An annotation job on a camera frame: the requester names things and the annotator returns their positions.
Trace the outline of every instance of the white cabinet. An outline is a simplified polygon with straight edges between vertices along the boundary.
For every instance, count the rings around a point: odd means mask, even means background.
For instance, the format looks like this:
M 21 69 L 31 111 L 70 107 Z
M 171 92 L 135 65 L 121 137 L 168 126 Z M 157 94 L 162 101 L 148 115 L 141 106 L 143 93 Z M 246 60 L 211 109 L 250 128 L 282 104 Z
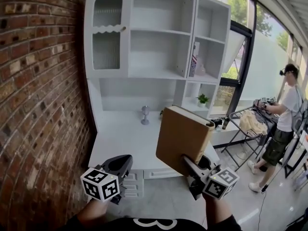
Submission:
M 87 78 L 127 77 L 133 0 L 86 0 L 84 52 Z
M 133 155 L 126 197 L 142 197 L 144 179 L 179 174 L 155 156 L 160 112 L 177 104 L 208 117 L 220 82 L 230 8 L 216 0 L 86 0 L 86 75 L 98 131 L 89 166 Z M 190 77 L 193 46 L 200 44 Z M 206 107 L 196 97 L 206 95 Z M 141 124 L 149 106 L 150 124 Z

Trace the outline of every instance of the white plant pot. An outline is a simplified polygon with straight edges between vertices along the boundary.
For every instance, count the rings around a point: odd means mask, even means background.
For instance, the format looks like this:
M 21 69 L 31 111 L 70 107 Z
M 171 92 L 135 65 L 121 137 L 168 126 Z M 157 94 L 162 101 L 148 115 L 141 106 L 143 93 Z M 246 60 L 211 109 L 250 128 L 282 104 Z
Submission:
M 205 108 L 205 103 L 200 103 L 200 102 L 198 101 L 198 107 L 200 107 L 200 108 Z

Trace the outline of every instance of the white shoe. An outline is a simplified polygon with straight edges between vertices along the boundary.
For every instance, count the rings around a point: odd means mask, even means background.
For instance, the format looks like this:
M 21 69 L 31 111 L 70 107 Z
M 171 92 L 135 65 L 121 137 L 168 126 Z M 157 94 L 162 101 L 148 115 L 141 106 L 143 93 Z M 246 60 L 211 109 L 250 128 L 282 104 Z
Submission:
M 256 182 L 256 183 L 251 182 L 248 184 L 248 187 L 250 190 L 257 192 L 257 193 L 260 193 L 262 190 L 262 188 L 259 186 L 259 182 Z
M 249 160 L 249 161 L 247 162 L 247 165 L 248 165 L 248 167 L 250 167 L 251 172 L 252 172 L 253 174 L 256 174 L 256 173 L 258 172 L 258 169 L 255 168 L 255 163 L 253 163 L 253 161 Z

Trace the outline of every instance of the green shorts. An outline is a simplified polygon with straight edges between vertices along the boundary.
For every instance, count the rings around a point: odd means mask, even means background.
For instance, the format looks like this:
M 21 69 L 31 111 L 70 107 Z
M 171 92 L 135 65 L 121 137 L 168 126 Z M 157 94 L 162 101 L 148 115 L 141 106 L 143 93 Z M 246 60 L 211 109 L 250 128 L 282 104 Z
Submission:
M 276 166 L 280 159 L 282 159 L 285 148 L 291 142 L 293 135 L 293 132 L 284 132 L 276 129 L 274 137 L 267 145 L 262 158 L 270 165 Z

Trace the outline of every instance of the brick wall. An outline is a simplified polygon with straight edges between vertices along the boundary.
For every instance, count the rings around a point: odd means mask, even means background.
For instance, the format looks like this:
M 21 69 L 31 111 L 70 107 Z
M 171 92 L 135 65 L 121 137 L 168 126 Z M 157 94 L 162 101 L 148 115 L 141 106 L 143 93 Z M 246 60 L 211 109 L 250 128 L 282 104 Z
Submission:
M 52 230 L 85 203 L 83 10 L 84 0 L 0 0 L 0 223 L 9 230 Z

